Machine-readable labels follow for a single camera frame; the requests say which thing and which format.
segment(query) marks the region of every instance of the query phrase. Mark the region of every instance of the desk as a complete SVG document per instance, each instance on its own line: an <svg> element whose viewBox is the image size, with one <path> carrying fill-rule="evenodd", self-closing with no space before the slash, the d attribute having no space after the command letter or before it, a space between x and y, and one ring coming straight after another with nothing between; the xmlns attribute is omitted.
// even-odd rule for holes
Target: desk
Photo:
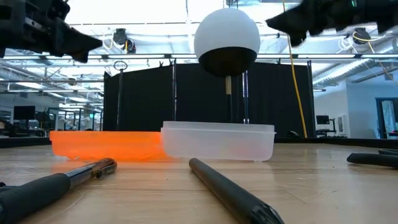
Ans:
<svg viewBox="0 0 398 224"><path fill-rule="evenodd" d="M269 162L206 161L263 201L286 224L395 223L398 171L346 162L363 147L277 144ZM9 185L62 172L82 161L52 156L50 146L0 149ZM22 223L236 223L190 172L188 161L120 162Z"/></svg>

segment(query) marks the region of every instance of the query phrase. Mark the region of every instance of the yellow cable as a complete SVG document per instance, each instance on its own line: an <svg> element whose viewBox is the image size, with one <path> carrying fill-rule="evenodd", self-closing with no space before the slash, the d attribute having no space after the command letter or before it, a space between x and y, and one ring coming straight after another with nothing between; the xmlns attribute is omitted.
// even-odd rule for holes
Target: yellow cable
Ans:
<svg viewBox="0 0 398 224"><path fill-rule="evenodd" d="M354 32L354 33L353 33L353 37L354 37L355 39L360 40L360 41L365 41L365 42L372 42L372 41L381 40L381 39L385 38L386 35L387 35L387 34L385 34L385 35L382 36L382 37L379 37L379 38L376 38L376 39L368 39L368 40L367 40L367 39L362 39L362 38L356 37L355 34L357 34L357 32Z"/></svg>
<svg viewBox="0 0 398 224"><path fill-rule="evenodd" d="M375 51L373 50L373 47L372 47L371 43L368 42L368 44L369 44L369 47L371 48L371 51L375 54ZM396 84L398 84L398 82L397 82L396 80L394 80L394 77L392 77L392 76L387 72L387 69L385 68L385 66L384 66L381 62L379 62L379 64L380 64L380 66L383 68L384 73L385 73L392 81L394 81Z"/></svg>
<svg viewBox="0 0 398 224"><path fill-rule="evenodd" d="M285 12L286 11L285 0L283 0L282 2L283 2L284 12ZM287 45L289 46L290 64L292 66L292 75L293 75L294 88L296 90L298 107L300 108L300 116L301 116L301 122L302 122L302 125L303 125L304 137L308 138L308 136L307 136L307 128L305 126L305 119L304 119L304 114L303 114L303 107L301 105L301 98L300 98L299 88L297 86L297 81L296 81L296 72L295 72L295 69L294 69L293 55L292 55L292 44L290 43L290 36L289 35L287 36Z"/></svg>

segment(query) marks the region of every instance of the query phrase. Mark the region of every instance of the white sphere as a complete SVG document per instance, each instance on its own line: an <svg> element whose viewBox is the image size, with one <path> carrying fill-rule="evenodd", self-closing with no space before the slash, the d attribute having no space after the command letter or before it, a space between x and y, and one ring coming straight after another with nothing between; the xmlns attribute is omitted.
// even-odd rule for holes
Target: white sphere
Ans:
<svg viewBox="0 0 398 224"><path fill-rule="evenodd" d="M195 34L194 48L206 71L227 76L247 70L259 53L260 44L256 23L239 9L226 8L204 18Z"/></svg>

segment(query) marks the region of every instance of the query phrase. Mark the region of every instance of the black handle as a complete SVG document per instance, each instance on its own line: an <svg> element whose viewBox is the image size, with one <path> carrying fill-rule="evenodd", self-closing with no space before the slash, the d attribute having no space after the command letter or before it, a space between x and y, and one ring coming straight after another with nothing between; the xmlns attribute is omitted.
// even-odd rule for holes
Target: black handle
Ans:
<svg viewBox="0 0 398 224"><path fill-rule="evenodd" d="M283 224L279 214L269 205L244 190L232 180L194 158L189 166L216 195L235 219L242 224Z"/></svg>
<svg viewBox="0 0 398 224"><path fill-rule="evenodd" d="M390 155L352 153L348 156L347 162L398 168L398 156Z"/></svg>
<svg viewBox="0 0 398 224"><path fill-rule="evenodd" d="M0 224L14 224L65 195L70 180L53 174L0 193Z"/></svg>

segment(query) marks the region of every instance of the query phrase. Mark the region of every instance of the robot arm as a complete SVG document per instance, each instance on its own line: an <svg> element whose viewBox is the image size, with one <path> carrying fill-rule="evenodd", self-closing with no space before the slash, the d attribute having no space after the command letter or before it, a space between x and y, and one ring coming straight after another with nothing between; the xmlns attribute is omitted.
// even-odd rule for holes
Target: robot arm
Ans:
<svg viewBox="0 0 398 224"><path fill-rule="evenodd" d="M269 27L290 35L293 47L325 29L376 22L379 33L398 25L398 1L391 0L303 0L278 16L268 19Z"/></svg>
<svg viewBox="0 0 398 224"><path fill-rule="evenodd" d="M102 41L69 27L64 22L69 10L63 0L0 1L0 57L13 48L87 62L88 52Z"/></svg>

